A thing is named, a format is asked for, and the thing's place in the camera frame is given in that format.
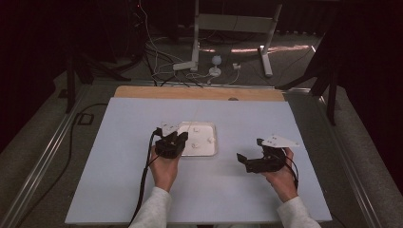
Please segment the black cable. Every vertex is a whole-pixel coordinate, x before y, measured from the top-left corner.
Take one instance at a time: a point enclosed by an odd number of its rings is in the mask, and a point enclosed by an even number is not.
[[[160,86],[165,85],[167,82],[171,81],[173,78],[175,78],[175,75],[170,77],[170,78],[168,78],[168,79],[166,79],[165,81],[163,81],[163,83]]]
[[[317,41],[315,42],[315,44],[314,44],[313,46],[316,46],[319,41],[320,41],[320,38],[317,39]],[[312,46],[311,46],[311,48],[308,49],[308,51],[305,52],[304,55],[302,55],[301,57],[297,58],[293,63],[291,63],[291,64],[288,65],[285,69],[283,69],[283,70],[281,71],[281,73],[279,74],[278,81],[277,81],[276,83],[274,83],[273,85],[274,85],[274,86],[277,86],[277,85],[281,82],[282,75],[284,74],[284,72],[285,72],[288,68],[290,68],[292,65],[294,65],[296,62],[298,62],[299,60],[303,59],[306,55],[308,55],[308,53],[311,52],[311,49],[312,49]]]
[[[156,56],[156,55],[153,53],[153,52],[155,52],[155,50],[153,50],[153,49],[145,48],[145,52],[146,52],[147,54],[149,54],[149,55],[154,56],[154,57]],[[161,60],[164,60],[164,61],[166,61],[166,62],[168,62],[168,63],[174,63],[174,62],[175,62],[175,61],[172,60],[171,57],[169,57],[168,55],[166,55],[166,54],[164,54],[164,53],[160,53],[159,56],[158,56],[158,58],[161,59]]]
[[[140,208],[142,207],[143,196],[144,196],[144,187],[145,187],[145,178],[147,177],[148,166],[159,157],[158,156],[152,162],[149,162],[150,156],[151,156],[152,142],[154,140],[155,135],[156,135],[156,131],[154,131],[151,134],[150,142],[148,143],[148,153],[147,153],[147,158],[146,158],[146,161],[145,161],[145,168],[144,168],[143,174],[142,174],[142,182],[140,183],[139,199],[137,200],[136,210],[134,211],[133,217],[131,218],[131,221],[130,221],[129,225],[131,224],[131,222],[133,222],[134,218],[136,218],[137,214],[140,211]]]
[[[190,87],[190,85],[188,85],[186,82],[183,82],[180,78],[176,77],[180,83],[184,84],[187,87]]]
[[[27,217],[30,215],[30,213],[32,213],[33,209],[36,208],[36,206],[39,205],[39,203],[45,198],[45,196],[50,192],[50,190],[56,185],[56,183],[59,182],[60,178],[62,178],[62,176],[66,173],[66,170],[68,168],[68,165],[70,164],[71,161],[71,156],[72,156],[72,145],[73,145],[73,129],[74,129],[74,125],[76,124],[77,120],[79,117],[81,117],[84,112],[96,105],[107,105],[107,104],[92,104],[90,106],[87,106],[86,108],[84,108],[82,111],[80,111],[79,113],[76,114],[76,116],[74,117],[73,123],[71,124],[71,129],[70,129],[70,141],[69,141],[69,149],[68,149],[68,157],[67,157],[67,161],[65,164],[65,167],[63,168],[62,172],[59,174],[59,176],[57,177],[57,179],[54,181],[54,183],[50,186],[50,188],[48,188],[48,190],[45,192],[44,195],[42,195],[42,197],[40,199],[38,199],[29,209],[28,211],[25,213],[25,215],[19,220],[18,224],[15,227],[20,227],[23,222],[25,221],[25,219],[27,219]]]
[[[185,78],[185,79],[189,80],[191,83],[194,83],[196,86],[198,86],[198,87],[203,87],[202,85],[199,85],[195,80],[190,79],[190,78],[187,78],[187,77],[186,77],[186,74],[185,74],[183,71],[181,71],[181,74],[184,75],[184,78]]]
[[[270,154],[270,156],[276,158],[279,162],[283,162],[283,160],[275,155],[275,154]],[[291,161],[291,163],[294,165],[294,167],[296,168],[296,172],[294,172],[293,167],[291,167],[286,161],[284,161],[284,166],[286,166],[290,171],[291,174],[293,175],[294,178],[294,185],[296,186],[296,189],[298,190],[298,182],[299,182],[299,173],[298,173],[298,169],[297,169],[297,165],[294,163],[294,161],[292,161],[290,158],[288,158],[287,156],[285,156],[286,159],[288,159],[289,161]]]
[[[341,224],[344,228],[347,228],[347,226],[346,226],[340,219],[338,219],[338,217],[335,216],[335,214],[333,214],[333,213],[331,212],[330,215],[331,215],[332,217],[334,217],[338,222],[340,222],[340,224]]]
[[[154,79],[154,77],[152,77],[152,75],[154,74],[154,71],[152,70],[151,64],[150,64],[150,62],[149,62],[149,60],[148,60],[148,56],[147,56],[146,50],[145,50],[144,52],[145,52],[144,58],[145,58],[145,60],[146,60],[146,65],[148,66],[148,69],[150,70],[151,78],[152,78],[152,80],[154,81],[154,86],[158,86],[157,81]]]

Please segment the white sleeve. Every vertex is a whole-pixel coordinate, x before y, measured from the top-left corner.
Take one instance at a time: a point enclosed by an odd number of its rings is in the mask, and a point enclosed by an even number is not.
[[[171,202],[169,193],[154,187],[150,198],[142,205],[129,228],[165,228]]]
[[[317,228],[320,225],[311,218],[300,197],[284,202],[278,208],[278,215],[284,228]]]

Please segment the metal stand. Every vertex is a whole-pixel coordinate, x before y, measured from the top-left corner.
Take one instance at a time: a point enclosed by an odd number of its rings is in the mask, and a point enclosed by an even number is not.
[[[195,0],[195,30],[192,51],[192,62],[196,63],[191,67],[192,72],[198,71],[199,62],[199,29],[212,30],[229,30],[229,31],[245,31],[259,32],[267,34],[266,44],[258,48],[259,55],[264,67],[264,74],[267,77],[273,76],[273,71],[270,66],[267,50],[273,38],[278,22],[278,16],[281,12],[282,4],[276,7],[273,18],[265,17],[249,17],[249,16],[234,16],[234,15],[219,15],[219,14],[204,14],[199,13],[199,0]]]
[[[335,104],[336,104],[336,90],[337,90],[337,75],[341,67],[341,58],[338,58],[333,64],[328,66],[317,66],[314,69],[307,70],[304,75],[295,79],[294,81],[286,84],[276,86],[275,89],[288,90],[312,78],[317,78],[311,88],[313,96],[322,96],[327,87],[329,87],[329,97],[326,109],[327,117],[332,125],[335,122]]]

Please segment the white table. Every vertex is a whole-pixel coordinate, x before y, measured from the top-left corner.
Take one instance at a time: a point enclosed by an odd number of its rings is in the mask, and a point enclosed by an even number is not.
[[[236,155],[261,158],[256,138],[272,133],[299,142],[301,147],[294,148],[298,192],[314,219],[332,219],[287,102],[112,98],[66,223],[128,223],[137,204],[152,131],[161,122],[183,121],[214,123],[219,152],[214,157],[181,158],[168,222],[279,221],[276,193],[263,176],[246,173]],[[152,186],[149,173],[144,200]]]

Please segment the white cable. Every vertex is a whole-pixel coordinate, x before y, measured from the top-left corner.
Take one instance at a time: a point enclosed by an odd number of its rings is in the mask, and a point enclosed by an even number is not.
[[[165,65],[158,66],[158,71],[157,71],[157,72],[154,72],[154,73],[160,72],[160,70],[161,70],[162,67],[172,66],[172,65],[175,65],[175,64],[177,64],[177,63],[169,63],[169,64],[165,64]]]
[[[201,74],[198,74],[198,73],[188,73],[188,74],[186,74],[184,77],[185,77],[186,79],[189,79],[189,78],[188,78],[189,75],[192,75],[192,76],[193,76],[192,79],[195,80],[196,82],[198,82],[199,84],[202,84],[202,85],[204,85],[204,83],[202,83],[201,81],[197,80],[197,78],[206,78],[206,77],[210,76],[209,73],[206,74],[206,75],[201,75]]]
[[[142,7],[142,0],[139,0],[139,7],[140,7],[140,10],[142,10],[142,12],[143,12],[144,15],[145,15],[145,30],[147,31],[148,40],[149,40],[149,42],[151,43],[151,45],[152,45],[153,47],[151,47],[148,43],[145,43],[145,44],[155,51],[154,73],[155,73],[156,68],[157,68],[157,65],[158,65],[158,53],[161,53],[161,54],[164,54],[164,55],[167,55],[167,56],[176,58],[176,59],[180,60],[181,62],[184,62],[184,60],[182,60],[182,59],[179,58],[179,57],[176,57],[176,56],[174,56],[174,55],[171,55],[171,54],[168,54],[168,53],[165,53],[165,52],[162,52],[162,51],[158,50],[157,46],[155,46],[153,40],[151,39],[149,30],[148,30],[148,15],[147,15],[147,13],[145,12],[145,10],[144,10],[143,7]]]
[[[176,71],[174,71],[174,77],[175,77],[176,79],[178,79],[178,84],[184,84],[185,86],[189,86],[189,85],[187,85],[186,83],[182,82],[182,80],[181,80],[180,78],[178,78],[178,76],[176,75]]]
[[[233,84],[234,82],[237,81],[237,79],[239,78],[239,76],[240,76],[240,70],[238,69],[237,78],[236,78],[234,81],[232,81],[231,83],[224,84],[223,86],[229,86],[229,85]]]
[[[155,74],[151,75],[151,77],[154,77],[154,76],[159,75],[159,74],[170,74],[170,73],[175,73],[175,71],[158,72],[158,73],[155,73]]]
[[[219,76],[213,76],[211,79],[209,79],[209,80],[207,81],[207,84],[210,86],[210,85],[211,85],[211,80],[213,80],[213,79],[215,79],[215,78],[218,78],[218,77],[220,77],[220,75],[219,75]]]

